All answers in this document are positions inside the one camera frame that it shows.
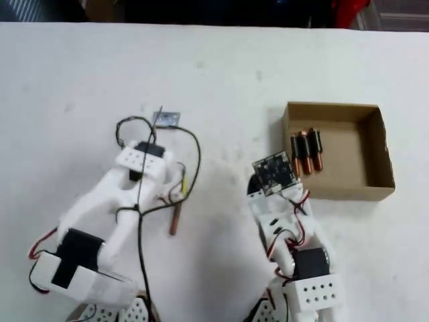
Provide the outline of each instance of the copper battery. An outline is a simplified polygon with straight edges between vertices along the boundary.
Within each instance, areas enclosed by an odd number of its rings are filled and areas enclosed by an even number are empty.
[[[296,136],[290,137],[290,149],[292,151],[292,167],[296,176],[300,176],[300,151]]]
[[[181,211],[182,211],[182,203],[179,203],[174,207],[172,224],[170,226],[171,236],[174,236],[177,232],[177,226],[179,225],[179,218],[180,218]]]
[[[307,132],[301,131],[300,133],[298,133],[297,141],[298,149],[300,151],[302,170],[305,174],[312,174],[313,170],[311,167],[310,145],[308,144]]]
[[[322,140],[320,139],[320,131],[317,129],[311,128],[308,131],[308,143],[310,144],[310,153],[311,158],[313,159],[313,167],[316,171],[323,170],[323,161],[322,161]]]

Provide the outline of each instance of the black circuit board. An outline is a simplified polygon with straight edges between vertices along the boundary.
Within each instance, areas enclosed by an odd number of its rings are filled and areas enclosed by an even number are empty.
[[[252,163],[265,196],[278,193],[298,183],[286,152],[279,152]]]

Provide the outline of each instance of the white table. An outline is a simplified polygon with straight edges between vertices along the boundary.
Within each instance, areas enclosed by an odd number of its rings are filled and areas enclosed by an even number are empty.
[[[292,100],[381,107],[397,191],[313,208],[342,261],[351,321],[427,321],[428,34],[0,24],[0,44],[4,321],[63,321],[75,307],[29,287],[27,250],[110,167],[115,122],[160,105],[182,113],[203,161],[178,235],[170,217],[145,222],[154,301],[163,322],[241,321],[273,270],[245,204],[251,162],[281,150]],[[192,140],[160,142],[192,169]]]

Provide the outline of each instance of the cable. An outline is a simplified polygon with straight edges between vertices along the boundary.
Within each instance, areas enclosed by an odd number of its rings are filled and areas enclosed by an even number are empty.
[[[130,116],[130,117],[127,117],[125,119],[122,119],[121,121],[119,121],[116,124],[116,132],[115,132],[116,142],[118,143],[118,146],[121,147],[121,149],[125,148],[125,143],[124,143],[124,141],[119,136],[119,131],[121,130],[121,126],[124,123],[130,122],[130,121],[134,121],[136,119],[144,121],[147,124],[147,126],[149,126],[149,128],[150,128],[150,134],[154,136],[154,144],[156,143],[156,131],[155,131],[155,127],[149,122],[149,120],[147,120],[145,117],[142,117],[142,116]]]
[[[120,139],[118,140],[118,138],[119,138],[119,128],[120,128],[120,125],[122,123],[124,123],[124,120],[122,122],[118,123],[118,125],[117,125],[117,142],[118,142],[119,146],[121,146],[121,147],[122,147],[121,144],[123,144],[123,141],[120,141]],[[170,208],[170,207],[175,207],[176,205],[179,205],[180,203],[183,203],[186,199],[188,199],[189,196],[190,196],[190,193],[192,192],[192,189],[194,188],[196,179],[198,178],[198,175],[199,175],[199,172],[200,172],[200,165],[201,165],[201,147],[200,147],[200,142],[198,141],[198,138],[196,137],[196,135],[192,131],[190,131],[189,129],[185,129],[183,127],[173,126],[173,125],[168,126],[168,127],[161,127],[161,128],[162,129],[178,129],[180,131],[183,131],[183,132],[191,135],[192,138],[195,141],[196,148],[197,148],[197,151],[198,151],[198,162],[197,162],[197,166],[196,166],[196,170],[195,170],[195,175],[194,175],[194,178],[193,178],[193,180],[191,182],[191,185],[189,187],[188,192],[183,196],[183,198],[181,198],[178,201],[174,201],[173,203],[170,203],[170,204],[167,204],[167,205],[162,205],[162,206],[157,206],[157,207],[148,209],[148,210],[146,210],[144,212],[140,211],[140,209],[139,209],[139,197],[140,197],[140,191],[141,191],[141,186],[142,186],[142,182],[143,182],[144,166],[145,166],[145,158],[146,158],[146,155],[147,155],[147,148],[149,146],[149,141],[150,141],[150,139],[151,139],[152,136],[154,137],[154,142],[156,141],[156,132],[155,132],[154,127],[151,126],[151,133],[150,133],[150,135],[149,135],[149,137],[147,139],[147,145],[146,145],[146,149],[145,149],[144,157],[143,157],[141,180],[140,180],[139,192],[138,192],[138,195],[137,195],[137,203],[136,203],[136,205],[134,207],[122,207],[122,208],[119,208],[116,211],[116,214],[115,214],[115,216],[117,218],[118,213],[120,211],[122,211],[122,210],[133,210],[133,211],[137,211],[139,213],[139,224],[138,224],[138,229],[137,229],[137,247],[138,247],[138,252],[139,252],[139,261],[140,261],[141,273],[143,274],[143,279],[144,279],[145,288],[146,288],[146,294],[147,294],[147,301],[149,303],[151,303],[151,296],[150,296],[150,290],[149,290],[149,282],[148,282],[148,279],[147,279],[147,272],[146,272],[146,268],[145,268],[145,264],[144,264],[143,250],[142,250],[142,245],[141,245],[141,240],[142,240],[142,238],[141,238],[141,228],[142,228],[142,225],[143,225],[143,218],[147,214],[152,213],[154,211],[161,210],[161,209],[167,209],[167,208]],[[151,310],[151,307],[148,308],[148,314],[149,314],[149,322],[155,321],[154,315],[153,315],[152,310]]]
[[[32,286],[32,288],[34,288],[34,290],[36,290],[37,292],[39,292],[40,294],[46,295],[49,293],[49,290],[44,290],[40,287],[38,287],[36,284],[33,283],[32,281],[32,274],[33,274],[33,270],[36,267],[37,262],[34,262],[32,269],[29,270],[29,274],[28,274],[28,281],[29,284]]]
[[[43,252],[43,250],[40,250],[38,252],[34,252],[36,248],[42,243],[44,240],[47,240],[49,237],[54,235],[56,231],[58,230],[58,227],[55,227],[53,230],[49,231],[45,236],[37,240],[34,245],[30,248],[28,252],[28,258],[30,260],[37,260],[40,257],[40,253]]]
[[[186,166],[183,164],[183,163],[181,163],[181,162],[177,162],[177,163],[179,163],[181,166],[182,166],[182,180],[180,180],[177,184],[175,184],[169,191],[168,191],[168,200],[169,200],[169,202],[170,203],[173,203],[173,200],[172,200],[172,192],[173,192],[173,190],[175,189],[175,188],[177,188],[178,186],[179,186],[179,184],[181,185],[181,188],[180,188],[180,190],[182,191],[183,190],[183,182],[184,182],[184,180],[185,180],[185,175],[186,175]]]
[[[154,142],[153,144],[156,143],[156,131],[155,131],[155,124],[157,122],[157,120],[160,118],[162,112],[162,106],[160,107],[160,110],[158,111],[158,114],[156,115],[156,118],[154,120],[154,124],[151,125],[150,127],[150,134],[149,134],[149,138],[147,139],[147,144],[146,144],[146,148],[145,148],[145,154],[143,155],[143,163],[141,164],[141,179],[140,179],[140,184],[139,184],[139,191],[137,192],[137,202],[136,205],[139,208],[139,213],[140,213],[140,192],[141,192],[141,186],[143,184],[143,177],[145,175],[145,164],[146,164],[146,156],[147,156],[147,150],[149,149],[149,145],[150,145],[150,139],[153,136],[154,137]]]
[[[68,320],[66,322],[85,322],[85,321],[91,320],[97,313],[97,306],[95,304],[93,305],[94,305],[94,312],[89,317],[85,317],[84,319]]]
[[[291,230],[289,230],[289,229],[282,229],[282,230],[280,230],[278,233],[277,233],[277,235],[275,235],[275,237],[274,237],[274,239],[273,239],[273,241],[271,242],[271,245],[269,245],[269,247],[268,247],[268,249],[267,249],[267,257],[268,257],[268,259],[270,259],[271,258],[271,255],[273,254],[273,251],[274,251],[274,246],[275,246],[275,243],[277,242],[277,239],[278,239],[278,237],[281,235],[281,234],[283,234],[284,232],[288,232],[288,233],[290,233],[290,234],[292,234],[292,236],[295,238],[295,242],[297,242],[297,238],[296,238],[296,236],[294,235],[294,233],[291,231]]]
[[[289,322],[289,302],[286,294],[283,293],[284,300],[286,302],[286,322]]]
[[[179,129],[180,131],[184,131],[184,132],[190,134],[194,138],[196,148],[198,150],[198,162],[197,162],[197,166],[196,166],[196,170],[195,170],[194,179],[192,180],[192,183],[189,187],[188,193],[186,193],[182,199],[180,199],[179,201],[175,201],[173,203],[170,203],[169,205],[162,205],[162,206],[151,208],[147,211],[144,211],[143,213],[139,212],[139,225],[138,225],[138,230],[137,230],[137,247],[138,247],[138,251],[139,251],[140,268],[141,268],[141,272],[143,274],[143,278],[145,280],[147,300],[149,301],[149,303],[151,303],[150,292],[149,292],[149,282],[147,281],[147,273],[146,273],[146,268],[145,268],[144,259],[143,259],[143,250],[142,250],[142,246],[141,246],[141,228],[143,225],[143,217],[146,216],[147,214],[152,213],[152,212],[157,211],[157,210],[175,207],[176,205],[179,205],[180,203],[183,203],[186,199],[188,199],[190,196],[190,193],[192,192],[192,189],[194,188],[196,179],[198,178],[198,174],[200,172],[200,165],[201,165],[200,142],[198,141],[198,138],[196,137],[196,135],[192,131],[190,131],[188,129],[184,129],[183,127],[178,127],[178,126],[163,127],[163,129]],[[153,318],[154,317],[153,317],[152,311],[150,309],[149,310],[149,321],[155,321],[155,320],[151,320]]]

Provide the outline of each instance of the cardboard box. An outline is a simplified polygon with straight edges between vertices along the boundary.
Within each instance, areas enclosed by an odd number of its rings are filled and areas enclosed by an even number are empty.
[[[395,180],[383,118],[376,105],[289,102],[284,113],[284,147],[290,136],[320,130],[323,171],[302,174],[312,198],[379,201],[392,194]]]

